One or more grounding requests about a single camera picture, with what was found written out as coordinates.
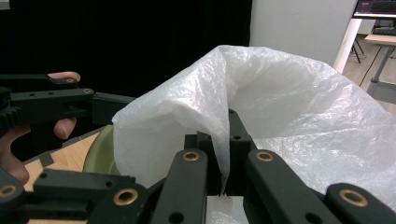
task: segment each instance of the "floor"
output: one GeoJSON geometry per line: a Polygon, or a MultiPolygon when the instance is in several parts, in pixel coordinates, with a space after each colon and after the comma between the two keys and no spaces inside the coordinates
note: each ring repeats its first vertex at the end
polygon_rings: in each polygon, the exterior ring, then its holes
{"type": "MultiPolygon", "coordinates": [[[[378,45],[365,42],[364,37],[365,35],[357,36],[357,40],[361,48],[355,42],[356,51],[349,54],[343,75],[367,91],[367,88],[370,85],[370,80],[375,75],[375,72],[384,57],[385,49],[378,45]],[[356,53],[358,53],[361,60],[360,63],[356,53]]],[[[393,51],[388,58],[379,79],[381,81],[396,83],[396,50],[393,51]]],[[[378,102],[384,106],[388,112],[396,115],[396,105],[380,101],[378,102]]]]}

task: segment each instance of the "green object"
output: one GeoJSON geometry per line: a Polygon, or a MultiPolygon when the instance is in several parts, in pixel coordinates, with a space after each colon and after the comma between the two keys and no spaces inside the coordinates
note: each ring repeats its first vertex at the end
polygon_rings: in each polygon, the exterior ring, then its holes
{"type": "Polygon", "coordinates": [[[83,172],[119,175],[113,154],[113,125],[107,125],[93,141],[82,168],[83,172]]]}

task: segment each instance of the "black wall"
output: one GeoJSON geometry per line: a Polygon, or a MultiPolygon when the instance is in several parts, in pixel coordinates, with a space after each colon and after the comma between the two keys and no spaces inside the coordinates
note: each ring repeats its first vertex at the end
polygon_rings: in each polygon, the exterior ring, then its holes
{"type": "MultiPolygon", "coordinates": [[[[133,97],[217,45],[249,42],[251,0],[10,0],[10,7],[0,11],[0,74],[75,71],[81,88],[133,97]]],[[[78,123],[75,134],[89,129],[78,123]]]]}

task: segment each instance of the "plastic bag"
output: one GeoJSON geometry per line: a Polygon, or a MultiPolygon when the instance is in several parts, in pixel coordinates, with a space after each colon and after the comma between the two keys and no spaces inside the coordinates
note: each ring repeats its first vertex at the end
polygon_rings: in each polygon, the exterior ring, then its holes
{"type": "Polygon", "coordinates": [[[264,47],[218,46],[119,111],[118,169],[150,187],[166,176],[184,134],[199,131],[212,135],[226,181],[228,108],[308,187],[354,184],[396,211],[395,118],[326,63],[264,47]]]}

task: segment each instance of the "table surface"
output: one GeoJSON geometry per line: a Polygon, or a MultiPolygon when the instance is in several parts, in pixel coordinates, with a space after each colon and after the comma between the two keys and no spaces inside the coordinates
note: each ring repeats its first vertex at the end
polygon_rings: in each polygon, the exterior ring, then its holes
{"type": "Polygon", "coordinates": [[[396,36],[394,35],[367,35],[364,40],[372,44],[396,46],[396,36]]]}
{"type": "MultiPolygon", "coordinates": [[[[50,169],[60,169],[60,170],[70,170],[81,172],[85,157],[87,156],[88,150],[98,133],[88,136],[75,144],[68,147],[64,147],[60,150],[52,152],[50,156],[52,157],[53,164],[46,166],[50,169]]],[[[30,179],[24,185],[25,190],[33,190],[33,183],[37,177],[43,171],[43,165],[39,159],[31,161],[25,165],[29,172],[30,179]]],[[[86,221],[61,221],[61,220],[30,220],[29,224],[75,224],[75,223],[86,223],[86,221]]]]}

